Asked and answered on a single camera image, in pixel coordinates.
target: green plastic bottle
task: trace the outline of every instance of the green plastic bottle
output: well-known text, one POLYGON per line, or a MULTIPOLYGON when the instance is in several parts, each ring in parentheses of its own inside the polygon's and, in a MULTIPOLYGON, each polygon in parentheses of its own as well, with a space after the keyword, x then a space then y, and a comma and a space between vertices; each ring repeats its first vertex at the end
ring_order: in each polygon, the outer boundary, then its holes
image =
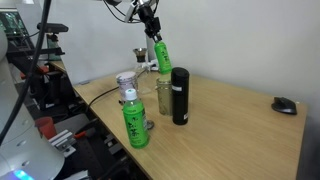
POLYGON ((123 106, 123 116, 127 127, 129 141, 132 147, 140 149, 148 145, 149 135, 143 103, 137 98, 135 89, 125 91, 126 103, 123 106))
POLYGON ((154 45, 154 51, 159 63, 160 73, 167 74, 172 70, 169 54, 167 51, 167 46, 164 42, 159 41, 154 45))

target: bottle cap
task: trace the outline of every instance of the bottle cap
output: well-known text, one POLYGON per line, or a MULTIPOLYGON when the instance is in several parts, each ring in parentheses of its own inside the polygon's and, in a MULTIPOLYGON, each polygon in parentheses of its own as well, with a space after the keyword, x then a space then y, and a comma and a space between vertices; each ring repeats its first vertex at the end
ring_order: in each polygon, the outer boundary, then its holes
POLYGON ((126 90, 126 99, 128 101, 133 101, 137 99, 137 91, 135 89, 126 90))

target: black thermos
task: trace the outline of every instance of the black thermos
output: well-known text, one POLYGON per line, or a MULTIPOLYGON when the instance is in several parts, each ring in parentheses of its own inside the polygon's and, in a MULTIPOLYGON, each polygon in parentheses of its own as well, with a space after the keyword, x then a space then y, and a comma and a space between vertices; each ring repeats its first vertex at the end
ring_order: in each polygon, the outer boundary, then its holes
POLYGON ((189 72, 180 67, 172 69, 172 119, 177 125, 188 122, 189 72))

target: computer mouse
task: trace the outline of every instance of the computer mouse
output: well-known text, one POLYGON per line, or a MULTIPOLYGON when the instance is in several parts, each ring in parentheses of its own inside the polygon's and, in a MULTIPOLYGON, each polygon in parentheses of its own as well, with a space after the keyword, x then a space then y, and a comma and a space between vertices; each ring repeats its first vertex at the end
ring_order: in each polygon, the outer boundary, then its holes
POLYGON ((296 103, 284 98, 284 97, 274 97, 274 103, 271 105, 272 109, 281 113, 296 115, 297 107, 296 103))

